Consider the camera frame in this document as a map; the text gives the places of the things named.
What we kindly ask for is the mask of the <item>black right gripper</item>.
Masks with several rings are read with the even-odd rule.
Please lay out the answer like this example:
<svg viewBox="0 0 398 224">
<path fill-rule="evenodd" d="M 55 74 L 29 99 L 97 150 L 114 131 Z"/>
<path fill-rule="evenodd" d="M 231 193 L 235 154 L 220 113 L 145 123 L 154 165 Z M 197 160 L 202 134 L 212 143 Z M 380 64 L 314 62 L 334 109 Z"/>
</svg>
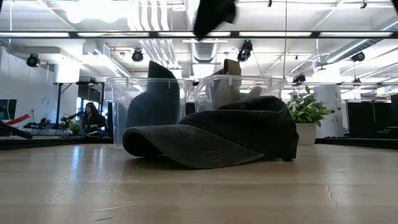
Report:
<svg viewBox="0 0 398 224">
<path fill-rule="evenodd" d="M 237 15 L 235 0 L 201 0 L 198 7 L 198 21 L 193 33 L 197 39 L 206 35 L 223 22 L 233 24 Z"/>
</svg>

